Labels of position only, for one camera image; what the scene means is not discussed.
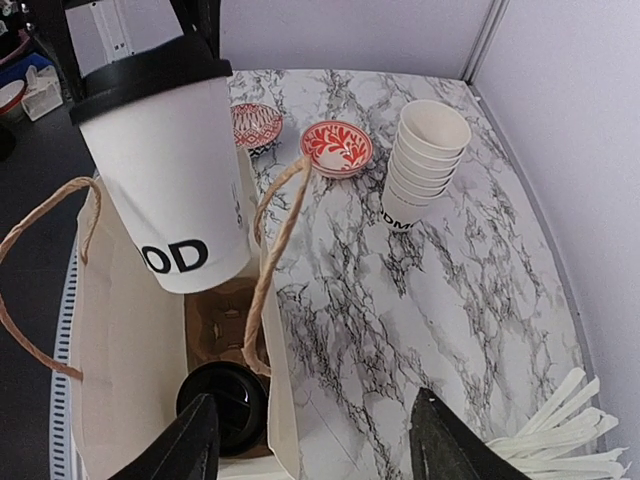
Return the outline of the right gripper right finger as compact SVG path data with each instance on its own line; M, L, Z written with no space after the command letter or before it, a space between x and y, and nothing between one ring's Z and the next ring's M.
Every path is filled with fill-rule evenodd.
M517 480L523 473L494 453L430 389L418 391L409 430L413 477Z

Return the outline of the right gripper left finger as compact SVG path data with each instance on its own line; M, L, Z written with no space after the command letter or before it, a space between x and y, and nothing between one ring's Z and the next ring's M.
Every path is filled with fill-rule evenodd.
M216 480L220 456L217 407L198 395L117 480Z

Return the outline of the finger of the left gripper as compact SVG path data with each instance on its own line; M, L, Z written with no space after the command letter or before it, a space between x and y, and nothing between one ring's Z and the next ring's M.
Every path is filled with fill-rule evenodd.
M184 36L198 33L207 43L212 57L221 59L221 0L170 0Z
M61 26L61 53L60 64L61 70L65 77L67 87L69 88L72 100L77 103L84 99L85 87L82 75L80 73L79 63L74 50L71 31L67 20L67 11L76 7L85 6L90 3L89 0L72 0L61 1L62 26Z

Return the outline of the brown paper takeout bag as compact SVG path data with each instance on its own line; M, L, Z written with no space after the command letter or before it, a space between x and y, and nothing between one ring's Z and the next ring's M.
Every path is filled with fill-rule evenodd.
M222 463L223 479L296 479L300 446L281 313L272 281L276 248L262 230L268 201L254 184L244 148L237 158L243 212L252 219L251 257L234 277L256 280L261 313L257 359L270 367L266 439L269 454ZM33 223L78 189L87 200L78 218L77 290L67 364L38 351L8 315L9 333L41 364L66 375L71 429L83 479L105 479L131 463L175 418L188 372L184 297L164 290L144 265L100 179L76 178L28 217Z

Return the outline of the brown cardboard cup carrier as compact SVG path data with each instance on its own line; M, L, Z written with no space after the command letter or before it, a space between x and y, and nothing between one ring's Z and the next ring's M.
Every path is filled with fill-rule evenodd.
M234 278L184 297L189 371L220 361L248 367L242 348L255 285L255 279Z

